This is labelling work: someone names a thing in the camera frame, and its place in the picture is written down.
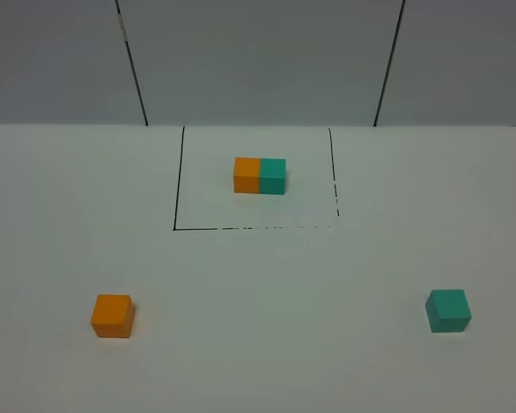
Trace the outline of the orange template block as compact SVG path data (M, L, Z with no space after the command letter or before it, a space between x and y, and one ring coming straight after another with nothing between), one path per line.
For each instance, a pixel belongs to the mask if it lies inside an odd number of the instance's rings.
M261 159L256 157L236 157L233 169L235 193L260 193Z

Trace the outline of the teal template block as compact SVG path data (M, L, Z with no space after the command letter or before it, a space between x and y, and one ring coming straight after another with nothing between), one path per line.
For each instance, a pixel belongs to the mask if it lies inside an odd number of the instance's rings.
M285 194L286 160L283 158L262 158L259 181L261 194Z

